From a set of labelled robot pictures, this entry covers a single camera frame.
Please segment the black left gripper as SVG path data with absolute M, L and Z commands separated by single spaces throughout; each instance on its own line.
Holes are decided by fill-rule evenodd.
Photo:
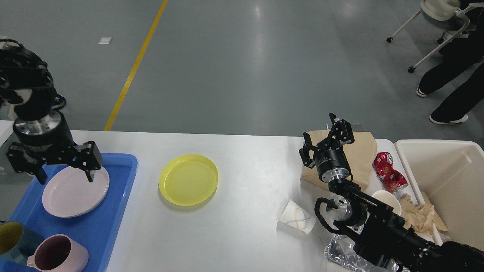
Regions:
M 34 175 L 41 185 L 47 182 L 43 165 L 68 165 L 81 169 L 92 183 L 95 171 L 102 168 L 102 155 L 95 141 L 74 142 L 67 120 L 59 110 L 50 110 L 38 120 L 19 117 L 13 124 L 18 138 L 6 156 L 17 173 Z

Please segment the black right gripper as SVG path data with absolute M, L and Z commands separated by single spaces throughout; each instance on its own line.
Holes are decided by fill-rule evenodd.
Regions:
M 317 146 L 312 145 L 311 136 L 307 132 L 303 133 L 304 144 L 299 149 L 302 163 L 308 168 L 315 166 L 318 177 L 323 182 L 347 177 L 352 179 L 351 168 L 343 150 L 345 144 L 355 142 L 351 124 L 333 113 L 329 113 L 329 117 L 332 127 L 328 136 Z M 314 150 L 313 159 L 310 157 L 310 150 Z

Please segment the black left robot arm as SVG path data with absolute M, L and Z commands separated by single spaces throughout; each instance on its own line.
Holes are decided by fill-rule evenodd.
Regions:
M 45 184 L 44 165 L 68 165 L 92 182 L 102 167 L 101 153 L 94 141 L 76 144 L 64 115 L 53 108 L 57 91 L 47 63 L 21 43 L 2 38 L 0 66 L 1 98 L 17 116 L 12 129 L 19 141 L 6 153 L 12 168 Z

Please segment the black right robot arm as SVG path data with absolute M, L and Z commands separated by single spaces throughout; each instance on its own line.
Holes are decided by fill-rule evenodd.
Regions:
M 315 146 L 304 133 L 299 150 L 305 167 L 316 168 L 320 181 L 335 193 L 332 199 L 318 198 L 315 214 L 330 233 L 354 241 L 356 255 L 373 265 L 387 267 L 390 260 L 411 272 L 482 272 L 483 251 L 463 243 L 448 241 L 438 246 L 420 237 L 394 209 L 363 193 L 352 181 L 353 175 L 343 145 L 355 141 L 351 124 L 329 114 L 332 127 Z

